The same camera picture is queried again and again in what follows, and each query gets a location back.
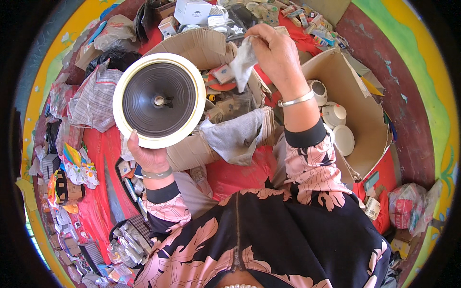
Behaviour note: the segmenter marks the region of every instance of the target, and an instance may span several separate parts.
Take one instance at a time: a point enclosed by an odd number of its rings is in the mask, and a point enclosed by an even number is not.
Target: black plastic bag
[[[149,38],[147,38],[146,31],[144,30],[144,26],[141,23],[142,18],[144,18],[144,8],[145,7],[146,7],[146,3],[143,3],[141,7],[139,7],[138,12],[136,13],[135,19],[133,20],[133,24],[135,26],[136,38],[142,44],[149,42]]]
[[[141,54],[135,51],[126,51],[118,48],[112,48],[105,51],[103,54],[91,61],[85,71],[85,78],[91,74],[97,65],[104,63],[107,59],[111,59],[108,69],[118,69],[122,72],[133,64],[136,60],[141,58]]]
[[[59,126],[61,125],[61,120],[54,123],[47,124],[46,137],[48,146],[48,153],[57,154],[58,150],[56,149],[56,138],[58,137]]]

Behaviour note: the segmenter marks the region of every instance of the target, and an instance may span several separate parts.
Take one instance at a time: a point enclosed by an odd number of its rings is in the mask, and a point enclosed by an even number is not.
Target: gray cloth
[[[262,140],[263,118],[264,112],[255,109],[216,125],[206,119],[199,129],[210,147],[227,163],[249,166],[256,145]]]
[[[237,49],[237,56],[229,63],[229,67],[234,73],[239,93],[244,91],[250,79],[253,66],[258,64],[258,59],[250,42],[252,37],[255,36],[247,37],[242,41],[242,45]]]

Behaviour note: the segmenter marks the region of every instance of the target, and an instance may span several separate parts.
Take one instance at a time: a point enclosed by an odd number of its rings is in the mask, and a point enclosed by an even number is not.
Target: white plate
[[[155,63],[170,63],[180,67],[188,74],[192,80],[192,83],[194,84],[195,89],[195,106],[192,114],[184,126],[168,136],[158,138],[151,138],[138,133],[139,146],[159,149],[169,147],[180,142],[195,129],[198,122],[200,121],[200,118],[202,117],[203,110],[205,109],[205,99],[207,97],[207,93],[205,90],[203,78],[197,67],[182,56],[172,53],[155,53],[137,60],[127,68],[127,70],[123,73],[120,80],[118,81],[117,86],[115,87],[112,102],[115,124],[124,137],[129,138],[131,132],[133,131],[133,128],[128,124],[125,115],[123,114],[123,95],[125,88],[130,82],[131,78],[137,72],[139,72],[144,67]]]
[[[354,134],[346,125],[338,125],[333,129],[335,144],[341,155],[348,156],[352,153],[355,146]]]

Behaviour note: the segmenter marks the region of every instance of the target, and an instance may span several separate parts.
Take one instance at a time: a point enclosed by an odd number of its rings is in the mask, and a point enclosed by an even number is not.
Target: white plastic bag
[[[121,45],[125,47],[127,46],[126,43],[120,41],[123,39],[129,39],[132,43],[136,42],[133,21],[123,15],[112,16],[101,33],[95,38],[95,49],[105,52],[113,47],[120,47]]]

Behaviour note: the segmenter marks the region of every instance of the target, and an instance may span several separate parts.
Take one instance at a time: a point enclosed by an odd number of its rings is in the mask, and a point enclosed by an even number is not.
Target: plastic bag
[[[112,16],[101,33],[95,38],[95,49],[107,51],[119,39],[136,42],[133,21],[123,15]]]
[[[51,84],[50,90],[50,113],[56,118],[62,119],[67,113],[67,103],[72,98],[72,85],[67,85],[65,82],[69,77],[69,73],[62,73]]]
[[[432,219],[440,189],[440,181],[430,192],[416,183],[394,189],[389,193],[389,217],[392,224],[398,229],[408,229],[413,237],[423,232]]]
[[[122,72],[133,64],[136,60],[141,58],[141,54],[136,51],[128,51],[126,49],[112,48],[105,51],[102,55],[91,61],[85,71],[85,78],[93,72],[97,65],[104,63],[110,58],[108,69],[118,69]]]

